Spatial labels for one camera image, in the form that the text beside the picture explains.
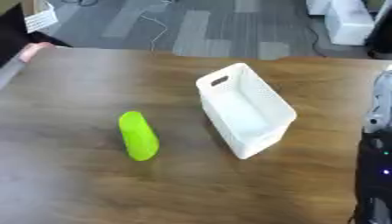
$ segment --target white cable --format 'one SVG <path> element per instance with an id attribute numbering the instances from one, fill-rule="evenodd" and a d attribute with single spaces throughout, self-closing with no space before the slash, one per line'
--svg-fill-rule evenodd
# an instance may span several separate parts
<path id="1" fill-rule="evenodd" d="M 168 4 L 172 4 L 172 1 L 168 1 L 168 0 L 162 0 L 161 1 L 165 6 L 167 6 Z M 147 20 L 150 20 L 150 21 L 152 21 L 152 22 L 155 22 L 156 24 L 158 24 L 158 25 L 161 25 L 161 26 L 163 26 L 164 27 L 164 29 L 150 42 L 150 49 L 151 49 L 151 51 L 153 52 L 154 50 L 155 50 L 155 43 L 169 30 L 168 28 L 167 28 L 167 25 L 165 25 L 164 23 L 162 23 L 161 21 L 159 21 L 159 20 L 157 20 L 156 18 L 150 18 L 150 17 L 146 17 L 146 16 L 144 16 L 143 14 L 145 13 L 145 12 L 147 12 L 148 10 L 149 10 L 149 8 L 151 8 L 151 7 L 154 7 L 154 6 L 160 6 L 160 5 L 162 5 L 162 4 L 153 4 L 153 5 L 150 5 L 150 6 L 148 6 L 147 8 L 145 8 L 143 11 L 142 11 L 142 13 L 140 13 L 140 18 L 144 18 L 144 19 L 147 19 Z"/>

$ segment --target hand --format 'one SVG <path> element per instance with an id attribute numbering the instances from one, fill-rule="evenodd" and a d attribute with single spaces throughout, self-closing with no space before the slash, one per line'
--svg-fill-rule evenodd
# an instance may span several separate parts
<path id="1" fill-rule="evenodd" d="M 42 42 L 42 43 L 38 43 L 38 44 L 33 44 L 33 43 L 28 44 L 27 46 L 24 47 L 24 49 L 20 53 L 19 59 L 22 60 L 23 62 L 27 63 L 41 49 L 44 49 L 44 48 L 47 48 L 47 47 L 54 47 L 54 45 L 51 44 L 51 43 L 48 43 L 48 42 Z"/>

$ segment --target wooden table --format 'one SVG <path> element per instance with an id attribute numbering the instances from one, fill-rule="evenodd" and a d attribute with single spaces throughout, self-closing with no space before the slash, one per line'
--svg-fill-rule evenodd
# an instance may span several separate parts
<path id="1" fill-rule="evenodd" d="M 299 114 L 282 142 L 244 161 L 195 87 L 238 61 Z M 0 91 L 0 223 L 344 223 L 361 119 L 388 63 L 44 50 Z M 151 161 L 124 152 L 116 122 L 128 110 L 160 137 Z"/>

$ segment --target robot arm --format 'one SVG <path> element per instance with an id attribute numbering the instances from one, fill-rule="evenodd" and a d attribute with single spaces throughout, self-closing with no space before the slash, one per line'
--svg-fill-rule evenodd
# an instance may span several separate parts
<path id="1" fill-rule="evenodd" d="M 355 173 L 356 224 L 392 223 L 392 67 L 374 82 Z"/>

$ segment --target basket handle hole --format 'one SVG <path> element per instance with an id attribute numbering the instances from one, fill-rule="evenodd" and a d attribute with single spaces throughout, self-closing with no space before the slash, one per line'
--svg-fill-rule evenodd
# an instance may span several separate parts
<path id="1" fill-rule="evenodd" d="M 225 82 L 228 80 L 228 76 L 223 76 L 222 78 L 219 78 L 218 80 L 214 80 L 213 82 L 211 82 L 211 86 L 215 87 L 219 84 L 221 84 L 222 82 Z"/>

